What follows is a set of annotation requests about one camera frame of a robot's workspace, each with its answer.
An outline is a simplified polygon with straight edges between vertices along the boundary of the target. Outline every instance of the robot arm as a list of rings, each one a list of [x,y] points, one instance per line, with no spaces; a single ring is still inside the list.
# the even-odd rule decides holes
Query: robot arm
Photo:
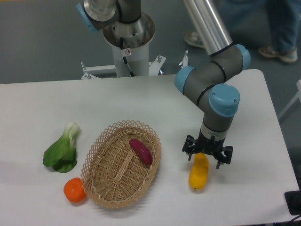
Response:
[[[211,61],[201,70],[183,67],[174,81],[176,87],[204,112],[199,137],[194,139],[188,135],[182,151],[189,155],[189,160],[195,153],[212,155],[219,168],[220,164],[231,162],[233,147],[223,147],[223,143],[240,101],[238,90],[224,83],[249,66],[250,54],[243,46],[233,44],[210,0],[183,2]],[[105,31],[104,35],[119,48],[137,48],[154,34],[153,31],[145,35],[154,26],[147,23],[151,19],[140,19],[143,17],[140,0],[85,0],[84,5],[79,4],[77,8],[89,28],[100,30],[114,23],[112,39]]]
[[[199,137],[188,135],[182,149],[189,155],[212,155],[220,164],[230,164],[232,146],[223,147],[240,95],[236,88],[224,84],[250,64],[249,52],[233,41],[209,0],[183,0],[211,61],[202,70],[182,68],[176,76],[176,87],[203,112]]]

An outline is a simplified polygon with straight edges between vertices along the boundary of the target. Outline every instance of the bok choy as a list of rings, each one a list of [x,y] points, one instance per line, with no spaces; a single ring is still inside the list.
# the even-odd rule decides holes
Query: bok choy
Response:
[[[72,170],[77,163],[75,139],[79,133],[80,127],[76,122],[67,123],[63,135],[44,152],[44,166],[60,173]]]

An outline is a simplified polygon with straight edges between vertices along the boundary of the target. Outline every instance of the sneaker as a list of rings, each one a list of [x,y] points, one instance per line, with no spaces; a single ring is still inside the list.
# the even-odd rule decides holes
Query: sneaker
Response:
[[[194,31],[187,31],[184,33],[184,41],[193,47],[205,48],[199,34]]]
[[[294,48],[292,51],[286,53],[276,52],[273,50],[272,46],[259,47],[258,51],[264,57],[268,57],[268,58],[277,57],[285,63],[294,63],[298,59],[297,48]]]

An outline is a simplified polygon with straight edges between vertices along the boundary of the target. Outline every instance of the gray carpet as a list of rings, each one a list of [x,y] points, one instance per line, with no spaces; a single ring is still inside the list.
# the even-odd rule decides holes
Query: gray carpet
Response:
[[[81,61],[85,66],[113,64],[111,49],[102,33],[91,34],[83,25],[75,8],[78,2],[0,2],[0,83],[77,80],[83,74]],[[142,6],[156,25],[150,60],[157,55],[165,56],[166,74],[178,71],[185,49],[189,50],[191,65],[202,67],[208,62],[204,50],[187,47],[183,42],[183,33],[192,30],[193,25],[181,0],[142,0]],[[275,111],[279,113],[297,92],[300,60],[286,65],[259,55],[257,48],[269,45],[268,21],[263,9],[254,12],[231,36],[235,43],[249,49],[251,68],[264,73]],[[301,165],[300,117],[301,107],[281,125],[294,166]]]

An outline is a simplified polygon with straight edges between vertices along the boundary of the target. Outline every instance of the wire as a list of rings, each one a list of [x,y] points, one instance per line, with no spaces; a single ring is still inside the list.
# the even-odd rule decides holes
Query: wire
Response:
[[[124,39],[121,37],[120,38],[120,49],[121,50],[124,49],[124,47],[123,47],[123,40]],[[127,68],[128,68],[128,71],[130,72],[131,77],[135,77],[135,75],[134,75],[134,73],[133,73],[130,65],[128,64],[127,58],[125,56],[123,56],[122,59],[123,59],[123,62],[127,65]]]
[[[295,221],[296,219],[299,219],[299,218],[301,218],[301,214],[298,215],[298,216],[296,216],[295,218],[293,218],[293,219],[290,221],[290,223],[291,223],[291,224],[294,224],[294,225],[296,225],[296,226],[298,226],[294,221]]]

